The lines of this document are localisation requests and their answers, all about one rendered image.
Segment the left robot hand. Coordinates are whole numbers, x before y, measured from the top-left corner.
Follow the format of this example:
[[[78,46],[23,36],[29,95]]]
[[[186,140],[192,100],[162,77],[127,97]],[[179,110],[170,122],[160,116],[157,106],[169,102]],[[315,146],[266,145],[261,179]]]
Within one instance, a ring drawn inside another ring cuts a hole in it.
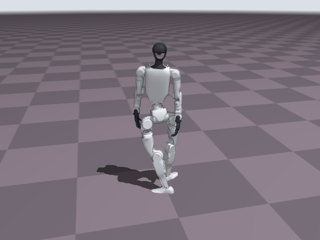
[[[142,120],[139,118],[139,114],[140,114],[140,112],[138,113],[138,110],[135,109],[135,110],[134,110],[134,113],[133,113],[133,115],[134,115],[134,120],[135,120],[135,123],[136,123],[137,128],[141,129],[141,124],[140,124],[139,120],[140,120],[140,121],[142,121]]]

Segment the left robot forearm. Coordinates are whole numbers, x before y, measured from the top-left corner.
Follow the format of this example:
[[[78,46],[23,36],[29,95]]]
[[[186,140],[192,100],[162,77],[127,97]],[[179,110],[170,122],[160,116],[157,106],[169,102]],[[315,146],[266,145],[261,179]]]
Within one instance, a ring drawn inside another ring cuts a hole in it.
[[[133,104],[134,108],[132,110],[133,113],[134,113],[134,110],[137,110],[138,113],[139,113],[140,106],[141,106],[141,100],[142,100],[142,96],[141,95],[136,95],[136,90],[137,90],[137,88],[135,88],[135,90],[134,90],[134,104]]]

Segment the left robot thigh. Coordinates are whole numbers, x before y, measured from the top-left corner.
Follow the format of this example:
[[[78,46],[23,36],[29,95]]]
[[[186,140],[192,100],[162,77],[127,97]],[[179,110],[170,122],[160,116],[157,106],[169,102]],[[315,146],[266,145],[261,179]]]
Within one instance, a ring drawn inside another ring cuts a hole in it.
[[[144,145],[145,150],[149,154],[149,156],[153,159],[154,153],[160,153],[162,159],[164,154],[161,150],[155,150],[154,148],[154,136],[153,136],[153,118],[151,115],[144,117],[141,120],[140,127],[141,127],[141,140]]]

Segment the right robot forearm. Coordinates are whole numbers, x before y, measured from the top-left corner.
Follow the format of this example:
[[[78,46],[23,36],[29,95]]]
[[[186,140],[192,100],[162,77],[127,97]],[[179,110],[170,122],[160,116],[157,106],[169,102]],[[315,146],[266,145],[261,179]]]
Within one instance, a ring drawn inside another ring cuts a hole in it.
[[[179,100],[174,101],[174,111],[175,111],[175,119],[176,116],[180,116],[180,120],[182,119],[182,92],[179,94]]]

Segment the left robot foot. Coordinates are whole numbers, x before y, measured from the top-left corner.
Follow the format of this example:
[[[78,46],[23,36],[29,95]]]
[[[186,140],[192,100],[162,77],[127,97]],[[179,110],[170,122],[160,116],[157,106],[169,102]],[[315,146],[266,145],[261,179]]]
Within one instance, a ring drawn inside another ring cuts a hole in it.
[[[163,193],[173,194],[174,193],[174,189],[173,189],[172,186],[168,186],[168,189],[163,189],[163,186],[161,186],[161,187],[158,187],[158,188],[153,188],[151,191],[154,192],[154,193],[160,193],[160,194],[163,194]]]

